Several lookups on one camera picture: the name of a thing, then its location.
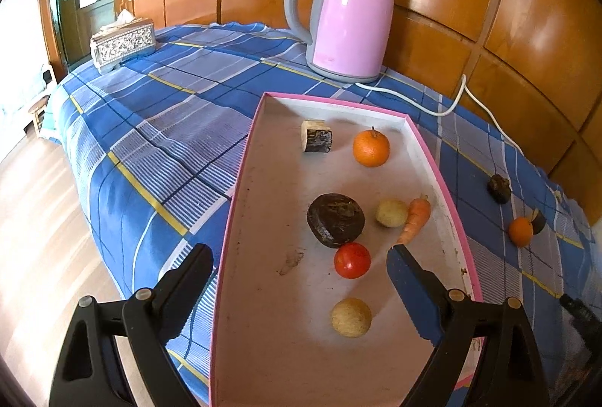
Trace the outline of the tan small round fruit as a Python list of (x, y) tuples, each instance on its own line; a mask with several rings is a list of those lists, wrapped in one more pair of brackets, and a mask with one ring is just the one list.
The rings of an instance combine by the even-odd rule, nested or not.
[(365, 335), (372, 321), (367, 303), (358, 298), (346, 298), (331, 308), (331, 327), (343, 337), (359, 338)]

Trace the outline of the small orange carrot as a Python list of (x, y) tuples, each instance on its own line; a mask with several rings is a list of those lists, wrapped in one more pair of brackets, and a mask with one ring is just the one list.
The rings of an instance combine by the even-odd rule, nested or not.
[(421, 231), (430, 219), (432, 206), (427, 195), (413, 199), (408, 207), (408, 215), (403, 229), (397, 239), (400, 245), (409, 244)]

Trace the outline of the small red tomato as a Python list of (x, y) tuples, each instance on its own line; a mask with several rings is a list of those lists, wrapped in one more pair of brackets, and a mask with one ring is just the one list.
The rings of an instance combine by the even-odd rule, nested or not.
[(344, 279), (359, 279), (369, 271), (370, 266), (370, 253), (359, 243), (344, 244), (334, 256), (335, 271)]

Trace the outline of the dark brown round fruit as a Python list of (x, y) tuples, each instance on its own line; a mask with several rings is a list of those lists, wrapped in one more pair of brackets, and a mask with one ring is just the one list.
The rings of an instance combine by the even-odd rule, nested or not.
[(306, 219), (317, 241), (335, 249), (355, 241), (365, 226), (365, 216), (359, 204), (339, 193), (318, 196), (309, 205)]

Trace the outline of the right gripper seen afar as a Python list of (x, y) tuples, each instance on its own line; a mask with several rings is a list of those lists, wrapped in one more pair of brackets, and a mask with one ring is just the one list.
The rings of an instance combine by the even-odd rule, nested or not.
[(572, 326), (578, 331), (592, 354), (601, 353), (601, 320), (581, 300), (568, 294), (559, 298), (560, 305), (572, 316)]

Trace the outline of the large orange mandarin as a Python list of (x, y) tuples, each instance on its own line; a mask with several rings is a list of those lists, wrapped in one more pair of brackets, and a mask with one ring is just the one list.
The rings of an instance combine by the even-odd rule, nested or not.
[(532, 222), (527, 217), (516, 217), (509, 223), (507, 234), (516, 248), (529, 246), (534, 236)]

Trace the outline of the dark cut fruit piece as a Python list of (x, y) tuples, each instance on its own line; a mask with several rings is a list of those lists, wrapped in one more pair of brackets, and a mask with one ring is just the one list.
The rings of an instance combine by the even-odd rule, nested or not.
[(531, 226), (533, 234), (537, 235), (546, 227), (547, 220), (543, 212), (539, 208), (535, 208), (531, 215)]

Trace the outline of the dark brown ridged fruit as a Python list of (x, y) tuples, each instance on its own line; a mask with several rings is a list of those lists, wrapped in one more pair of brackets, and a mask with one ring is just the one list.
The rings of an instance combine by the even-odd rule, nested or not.
[(512, 195), (509, 179), (493, 174), (487, 182), (487, 192), (497, 204), (508, 203)]

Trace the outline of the blue plaid tablecloth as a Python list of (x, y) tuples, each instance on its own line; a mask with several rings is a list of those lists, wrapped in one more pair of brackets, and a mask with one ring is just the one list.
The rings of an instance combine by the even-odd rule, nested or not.
[[(305, 48), (265, 24), (166, 27), (157, 49), (110, 73), (92, 63), (50, 98), (43, 134), (60, 143), (95, 244), (128, 296), (204, 243), (219, 251), (251, 119), (266, 92), (307, 94), (404, 112), (416, 124), (466, 232), (483, 297), (526, 305), (552, 397), (586, 359), (562, 294), (601, 309), (601, 253), (583, 209), (493, 125), (420, 83), (384, 70), (374, 90), (311, 73)], [(487, 192), (493, 174), (511, 198)], [(539, 208), (529, 246), (507, 234)]]

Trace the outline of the ornate silver tissue box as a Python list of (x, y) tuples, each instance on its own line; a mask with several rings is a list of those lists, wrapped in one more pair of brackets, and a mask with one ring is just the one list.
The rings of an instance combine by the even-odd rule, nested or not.
[(127, 9), (90, 39), (91, 57), (99, 73), (109, 73), (122, 62), (155, 49), (153, 21), (148, 17), (135, 17)]

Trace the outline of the pink electric kettle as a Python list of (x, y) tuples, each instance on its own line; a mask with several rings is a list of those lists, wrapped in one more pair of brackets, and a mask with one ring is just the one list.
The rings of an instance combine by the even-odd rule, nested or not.
[(372, 82), (381, 73), (394, 0), (313, 0), (309, 26), (298, 0), (284, 0), (289, 29), (306, 45), (306, 63), (326, 78)]

